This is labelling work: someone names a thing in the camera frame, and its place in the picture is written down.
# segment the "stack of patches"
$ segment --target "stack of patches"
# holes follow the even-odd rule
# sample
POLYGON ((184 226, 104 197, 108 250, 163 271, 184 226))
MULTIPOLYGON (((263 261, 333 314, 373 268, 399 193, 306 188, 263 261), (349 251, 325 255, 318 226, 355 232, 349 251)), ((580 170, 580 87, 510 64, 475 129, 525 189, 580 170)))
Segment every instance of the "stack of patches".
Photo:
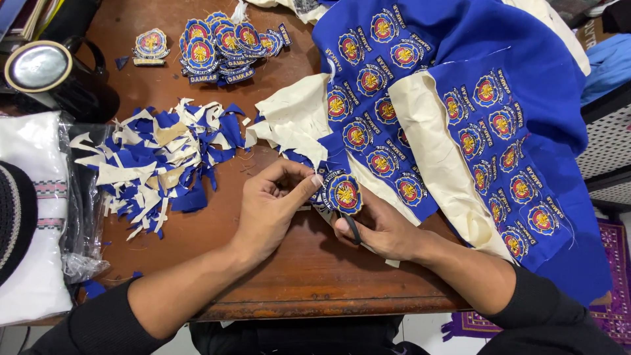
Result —
POLYGON ((277 56, 292 44, 284 24, 279 32, 258 33, 250 23, 234 24, 225 13, 205 20, 189 20, 180 37, 182 74, 189 83, 237 83, 254 76, 250 65, 259 58, 277 56))
POLYGON ((161 239, 169 202, 173 211, 206 207, 202 176, 210 178, 215 190, 213 165, 232 159, 236 147, 245 146, 235 115, 244 113, 236 105, 223 110, 217 102, 196 107, 191 101, 181 99, 175 109, 155 116, 153 107, 136 109, 133 117, 115 121, 116 129, 104 145, 86 145, 91 142, 87 134, 70 142, 72 148, 96 153, 76 162, 98 170, 97 185, 109 194, 105 216, 126 214, 133 224, 127 240, 143 229, 161 239), (221 145, 221 150, 211 144, 221 145))

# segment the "black scissors handle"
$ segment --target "black scissors handle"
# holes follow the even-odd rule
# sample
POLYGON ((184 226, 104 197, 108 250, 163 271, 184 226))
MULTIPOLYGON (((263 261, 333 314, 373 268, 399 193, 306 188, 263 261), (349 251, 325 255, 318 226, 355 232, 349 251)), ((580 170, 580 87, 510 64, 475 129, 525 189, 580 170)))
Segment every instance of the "black scissors handle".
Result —
POLYGON ((355 224, 355 220, 350 215, 337 211, 338 217, 344 217, 348 226, 351 227, 351 231, 353 231, 353 236, 355 237, 352 242, 354 245, 359 245, 362 243, 362 239, 359 236, 359 229, 357 229, 357 225, 355 224))

